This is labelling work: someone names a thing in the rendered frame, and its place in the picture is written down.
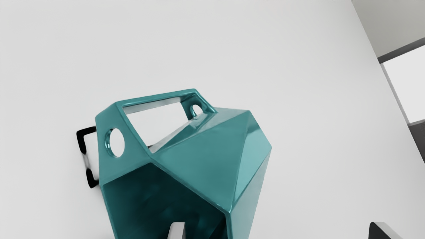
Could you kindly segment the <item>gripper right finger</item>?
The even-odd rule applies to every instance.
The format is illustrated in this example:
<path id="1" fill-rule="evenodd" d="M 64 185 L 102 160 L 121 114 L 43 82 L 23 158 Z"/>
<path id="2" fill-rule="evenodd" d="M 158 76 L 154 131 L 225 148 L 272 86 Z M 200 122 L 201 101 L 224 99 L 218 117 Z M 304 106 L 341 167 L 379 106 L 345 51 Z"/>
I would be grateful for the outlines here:
<path id="1" fill-rule="evenodd" d="M 371 222 L 368 239 L 403 239 L 385 222 Z"/>

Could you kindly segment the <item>teal faceted mug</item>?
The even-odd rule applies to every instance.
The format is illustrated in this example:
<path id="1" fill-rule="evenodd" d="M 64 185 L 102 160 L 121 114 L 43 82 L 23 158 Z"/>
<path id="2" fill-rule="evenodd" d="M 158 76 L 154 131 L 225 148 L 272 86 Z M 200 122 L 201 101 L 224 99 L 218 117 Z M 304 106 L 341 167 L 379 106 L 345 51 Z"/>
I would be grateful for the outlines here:
<path id="1" fill-rule="evenodd" d="M 128 115 L 180 103 L 188 121 L 152 146 Z M 249 110 L 196 89 L 111 104 L 95 117 L 100 189 L 115 239 L 249 239 L 272 146 Z"/>

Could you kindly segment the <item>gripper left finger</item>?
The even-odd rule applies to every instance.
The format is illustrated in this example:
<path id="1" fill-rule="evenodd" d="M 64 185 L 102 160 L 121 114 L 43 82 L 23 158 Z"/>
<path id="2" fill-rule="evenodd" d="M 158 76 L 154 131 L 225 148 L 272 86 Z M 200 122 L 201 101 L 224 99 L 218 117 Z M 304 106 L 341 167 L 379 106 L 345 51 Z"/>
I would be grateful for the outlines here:
<path id="1" fill-rule="evenodd" d="M 169 228 L 167 239 L 186 239 L 186 227 L 184 221 L 175 221 Z"/>

